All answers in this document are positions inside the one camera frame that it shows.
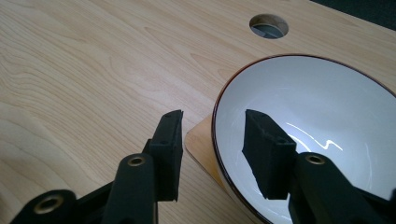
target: bowl rim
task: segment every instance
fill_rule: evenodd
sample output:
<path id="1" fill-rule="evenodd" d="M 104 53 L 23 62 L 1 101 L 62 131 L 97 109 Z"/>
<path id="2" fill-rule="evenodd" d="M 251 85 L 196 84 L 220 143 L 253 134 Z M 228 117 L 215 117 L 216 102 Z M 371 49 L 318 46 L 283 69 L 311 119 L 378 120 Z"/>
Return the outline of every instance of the bowl rim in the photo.
<path id="1" fill-rule="evenodd" d="M 217 112 L 218 112 L 218 108 L 219 108 L 219 102 L 224 94 L 224 92 L 227 90 L 227 88 L 230 86 L 230 84 L 233 82 L 233 80 L 239 76 L 242 72 L 244 72 L 246 69 L 248 69 L 250 66 L 256 64 L 256 63 L 261 63 L 263 61 L 267 61 L 270 59 L 274 59 L 274 58 L 281 58 L 281 57 L 293 57 L 293 56 L 298 56 L 298 57 L 307 57 L 307 58 L 315 58 L 315 59 L 321 59 L 321 60 L 325 60 L 331 63 L 338 63 L 340 65 L 343 65 L 344 67 L 347 67 L 349 69 L 355 70 L 356 72 L 362 74 L 363 76 L 366 76 L 368 78 L 370 78 L 373 82 L 375 82 L 376 84 L 378 84 L 380 87 L 384 88 L 386 91 L 388 91 L 393 97 L 396 98 L 396 93 L 393 92 L 390 88 L 388 88 L 387 86 L 385 86 L 384 84 L 382 84 L 380 81 L 378 81 L 376 78 L 371 77 L 365 73 L 363 73 L 361 70 L 356 69 L 355 67 L 352 67 L 346 63 L 341 63 L 339 61 L 327 58 L 327 57 L 323 57 L 323 56 L 317 56 L 317 55 L 312 55 L 312 54 L 303 54 L 303 53 L 287 53 L 287 54 L 277 54 L 277 55 L 273 55 L 273 56 L 268 56 L 268 57 L 264 57 L 264 58 L 260 58 L 259 60 L 253 61 L 252 63 L 248 63 L 247 65 L 243 66 L 241 69 L 239 69 L 236 73 L 233 74 L 233 76 L 225 83 L 225 85 L 222 87 L 219 96 L 215 102 L 215 106 L 213 108 L 213 113 L 212 113 L 212 121 L 211 121 L 211 136 L 212 136 L 212 145 L 215 151 L 215 155 L 216 155 L 216 161 L 218 162 L 218 167 L 221 170 L 221 174 L 222 174 L 222 180 L 225 179 L 230 187 L 230 189 L 233 191 L 233 193 L 236 195 L 236 197 L 239 199 L 240 202 L 242 202 L 242 204 L 251 212 L 255 215 L 255 217 L 257 217 L 260 221 L 262 221 L 263 223 L 266 224 L 271 224 L 272 222 L 267 219 L 264 215 L 262 215 L 256 208 L 253 207 L 253 205 L 250 204 L 250 202 L 248 202 L 247 199 L 245 199 L 245 197 L 242 195 L 242 193 L 239 191 L 239 189 L 237 188 L 237 186 L 235 185 L 235 183 L 232 181 L 232 179 L 230 178 L 227 170 L 225 169 L 225 165 L 221 159 L 221 156 L 219 154 L 219 147 L 217 144 L 217 138 L 216 138 L 216 118 L 217 118 Z"/>

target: plywood base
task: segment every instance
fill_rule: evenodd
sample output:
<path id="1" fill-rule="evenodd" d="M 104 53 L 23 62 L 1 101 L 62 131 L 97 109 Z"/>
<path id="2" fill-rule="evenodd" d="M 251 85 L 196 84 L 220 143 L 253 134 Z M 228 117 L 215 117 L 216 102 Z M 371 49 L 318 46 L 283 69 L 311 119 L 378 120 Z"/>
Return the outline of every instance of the plywood base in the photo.
<path id="1" fill-rule="evenodd" d="M 186 134 L 184 143 L 190 154 L 223 187 L 212 143 L 211 122 L 211 116 L 203 119 Z"/>

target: white bowl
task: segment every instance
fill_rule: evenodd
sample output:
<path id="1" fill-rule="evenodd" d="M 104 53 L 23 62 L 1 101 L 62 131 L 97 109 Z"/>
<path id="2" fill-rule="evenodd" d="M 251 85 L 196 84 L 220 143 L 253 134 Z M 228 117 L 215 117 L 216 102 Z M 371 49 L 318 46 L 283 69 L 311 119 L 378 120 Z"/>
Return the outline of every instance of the white bowl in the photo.
<path id="1" fill-rule="evenodd" d="M 260 220 L 291 223 L 288 201 L 262 197 L 242 153 L 247 109 L 271 116 L 297 143 L 298 152 L 329 157 L 355 187 L 387 200 L 396 188 L 395 94 L 329 59 L 266 58 L 231 78 L 212 119 L 224 184 Z"/>

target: wooden table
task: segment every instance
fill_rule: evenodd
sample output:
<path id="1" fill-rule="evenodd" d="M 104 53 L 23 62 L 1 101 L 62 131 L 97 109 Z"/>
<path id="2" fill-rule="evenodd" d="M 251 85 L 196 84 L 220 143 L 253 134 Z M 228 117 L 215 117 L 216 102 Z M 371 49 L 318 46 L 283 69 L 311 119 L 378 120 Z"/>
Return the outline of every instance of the wooden table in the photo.
<path id="1" fill-rule="evenodd" d="M 262 13 L 283 18 L 286 36 L 254 35 Z M 283 53 L 350 64 L 396 91 L 396 32 L 305 0 L 1 0 L 0 222 L 45 191 L 103 186 L 162 114 L 182 109 L 186 136 L 239 68 Z M 249 223 L 202 169 L 213 164 L 203 130 L 160 221 Z"/>

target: wood grain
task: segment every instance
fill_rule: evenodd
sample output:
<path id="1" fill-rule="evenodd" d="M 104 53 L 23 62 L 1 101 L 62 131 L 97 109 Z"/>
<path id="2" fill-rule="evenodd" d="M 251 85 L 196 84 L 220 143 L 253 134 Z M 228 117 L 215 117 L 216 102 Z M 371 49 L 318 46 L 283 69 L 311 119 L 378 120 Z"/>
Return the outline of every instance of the wood grain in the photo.
<path id="1" fill-rule="evenodd" d="M 289 33 L 254 35 L 261 13 Z M 166 112 L 184 111 L 185 136 L 247 63 L 316 54 L 395 91 L 395 45 L 395 32 L 305 0 L 0 0 L 0 222 L 47 190 L 111 181 Z M 161 223 L 250 222 L 188 153 L 179 192 Z"/>

